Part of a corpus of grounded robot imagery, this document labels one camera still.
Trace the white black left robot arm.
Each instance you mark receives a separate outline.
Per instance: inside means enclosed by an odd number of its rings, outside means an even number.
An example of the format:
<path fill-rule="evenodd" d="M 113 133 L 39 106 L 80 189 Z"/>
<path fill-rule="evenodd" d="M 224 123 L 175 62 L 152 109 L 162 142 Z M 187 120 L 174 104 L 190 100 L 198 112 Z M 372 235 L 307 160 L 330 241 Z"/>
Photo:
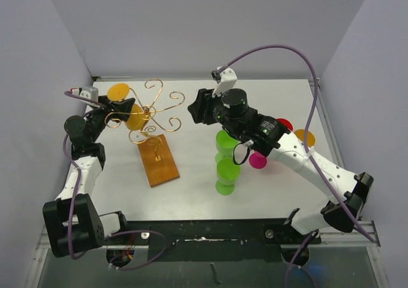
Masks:
<path fill-rule="evenodd" d="M 91 194 L 105 162 L 105 148 L 97 141 L 111 120 L 128 120 L 135 99 L 111 101 L 107 96 L 90 100 L 91 111 L 66 119 L 63 152 L 71 166 L 66 183 L 55 200 L 43 205 L 43 218 L 55 257 L 83 254 L 104 245 L 107 238 L 116 244 L 128 240 L 130 228 L 121 211 L 99 215 Z"/>

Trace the gold wire wine glass rack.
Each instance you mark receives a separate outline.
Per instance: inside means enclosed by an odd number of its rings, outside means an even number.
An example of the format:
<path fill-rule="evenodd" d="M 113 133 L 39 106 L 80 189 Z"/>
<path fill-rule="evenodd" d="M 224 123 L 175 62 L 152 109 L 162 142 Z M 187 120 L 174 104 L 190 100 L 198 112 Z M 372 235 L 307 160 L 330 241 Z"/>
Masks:
<path fill-rule="evenodd" d="M 148 106 L 150 109 L 150 119 L 146 127 L 149 132 L 147 134 L 139 131 L 131 132 L 130 130 L 128 132 L 129 141 L 138 147 L 147 180 L 151 187 L 162 185 L 180 177 L 165 135 L 156 134 L 155 132 L 159 129 L 166 133 L 175 133 L 181 128 L 182 121 L 178 117 L 170 117 L 168 123 L 171 129 L 168 129 L 156 120 L 156 115 L 177 108 L 186 100 L 182 92 L 173 91 L 169 94 L 169 98 L 176 100 L 177 103 L 161 110 L 156 109 L 156 101 L 163 90 L 163 81 L 153 78 L 144 83 L 146 89 L 152 89 L 156 84 L 159 84 L 159 90 L 151 104 L 142 103 L 138 97 L 141 104 Z"/>

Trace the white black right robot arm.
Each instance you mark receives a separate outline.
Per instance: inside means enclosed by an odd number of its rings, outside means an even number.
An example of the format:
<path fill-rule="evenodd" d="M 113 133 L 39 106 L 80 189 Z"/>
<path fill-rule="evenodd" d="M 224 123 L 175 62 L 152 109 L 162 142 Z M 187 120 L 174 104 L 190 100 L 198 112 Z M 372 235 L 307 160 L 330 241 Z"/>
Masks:
<path fill-rule="evenodd" d="M 348 171 L 305 145 L 284 124 L 249 107 L 242 89 L 230 89 L 220 96 L 211 89 L 200 89 L 187 109 L 194 123 L 219 123 L 247 150 L 291 168 L 327 197 L 312 211 L 296 208 L 291 212 L 284 226 L 288 241 L 297 243 L 306 234 L 324 227 L 368 235 L 358 217 L 367 202 L 372 176 Z"/>

